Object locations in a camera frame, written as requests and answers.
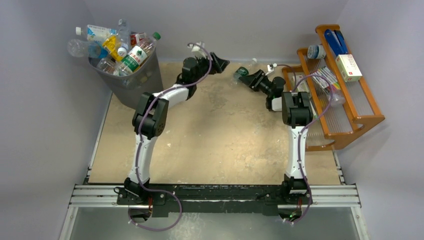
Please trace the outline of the green white label bottle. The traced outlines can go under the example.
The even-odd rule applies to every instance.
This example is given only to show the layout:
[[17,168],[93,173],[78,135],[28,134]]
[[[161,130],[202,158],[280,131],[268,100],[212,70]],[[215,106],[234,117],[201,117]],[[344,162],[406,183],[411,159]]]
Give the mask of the green white label bottle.
[[158,32],[154,32],[151,36],[140,40],[116,65],[114,73],[119,76],[129,76],[135,73],[144,62],[153,54],[156,49],[157,41],[161,39]]

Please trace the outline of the amber tea bottle red label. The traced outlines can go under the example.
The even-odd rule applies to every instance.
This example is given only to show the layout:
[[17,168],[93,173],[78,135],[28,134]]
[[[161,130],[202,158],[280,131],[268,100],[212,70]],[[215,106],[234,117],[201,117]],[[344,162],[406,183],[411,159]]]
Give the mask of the amber tea bottle red label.
[[134,47],[136,44],[138,44],[141,40],[143,40],[146,37],[145,32],[141,33],[132,33],[130,35],[130,45]]

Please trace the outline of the yellow plastic bottle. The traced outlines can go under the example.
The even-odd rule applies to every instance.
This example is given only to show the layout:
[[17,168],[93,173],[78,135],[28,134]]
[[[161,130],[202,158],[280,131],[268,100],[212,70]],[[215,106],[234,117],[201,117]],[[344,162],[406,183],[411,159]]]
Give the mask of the yellow plastic bottle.
[[108,54],[117,62],[121,62],[123,57],[118,54],[117,37],[116,35],[109,36],[103,43],[102,47]]

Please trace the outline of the clear bottle white cap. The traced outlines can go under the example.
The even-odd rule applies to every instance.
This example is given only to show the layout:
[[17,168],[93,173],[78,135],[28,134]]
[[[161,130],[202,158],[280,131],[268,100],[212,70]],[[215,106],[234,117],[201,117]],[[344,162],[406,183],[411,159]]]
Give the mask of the clear bottle white cap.
[[114,75],[116,70],[116,61],[111,56],[107,56],[99,61],[96,68],[105,73]]

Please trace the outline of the blue label water bottle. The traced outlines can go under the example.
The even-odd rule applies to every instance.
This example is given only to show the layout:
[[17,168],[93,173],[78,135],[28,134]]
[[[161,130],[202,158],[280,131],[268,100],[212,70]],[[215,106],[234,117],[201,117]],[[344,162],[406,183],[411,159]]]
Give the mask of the blue label water bottle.
[[87,41],[103,43],[107,38],[117,34],[117,30],[88,24],[84,27],[76,27],[75,33],[77,36],[83,37]]

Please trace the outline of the green label clear bottle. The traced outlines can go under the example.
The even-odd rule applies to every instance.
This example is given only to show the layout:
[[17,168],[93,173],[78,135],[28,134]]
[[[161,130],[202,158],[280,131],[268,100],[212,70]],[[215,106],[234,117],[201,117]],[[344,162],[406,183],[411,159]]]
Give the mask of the green label clear bottle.
[[253,73],[253,70],[256,68],[258,64],[258,60],[256,58],[252,58],[249,63],[246,65],[240,66],[232,76],[232,80],[234,82],[238,82],[241,77],[246,77]]

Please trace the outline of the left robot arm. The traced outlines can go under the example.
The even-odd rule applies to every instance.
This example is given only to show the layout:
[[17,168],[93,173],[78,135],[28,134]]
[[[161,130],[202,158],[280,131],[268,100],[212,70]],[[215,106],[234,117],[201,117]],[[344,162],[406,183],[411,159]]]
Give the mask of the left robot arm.
[[118,192],[120,200],[129,199],[138,205],[148,201],[154,192],[149,188],[152,154],[165,129],[168,110],[189,100],[199,82],[208,75],[221,74],[229,64],[229,60],[219,58],[214,52],[201,58],[188,57],[175,84],[161,92],[141,95],[131,122],[135,132],[133,166]]

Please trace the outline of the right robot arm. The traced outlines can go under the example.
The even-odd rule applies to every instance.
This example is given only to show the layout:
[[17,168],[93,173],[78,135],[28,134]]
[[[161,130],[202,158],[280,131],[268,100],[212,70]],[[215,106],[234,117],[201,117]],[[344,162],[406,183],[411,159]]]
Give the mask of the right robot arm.
[[292,204],[309,193],[305,155],[307,125],[313,121],[313,113],[308,94],[305,91],[286,91],[286,81],[282,77],[270,81],[262,70],[241,76],[239,81],[254,92],[266,94],[266,108],[282,114],[289,142],[287,166],[279,195],[284,202]]

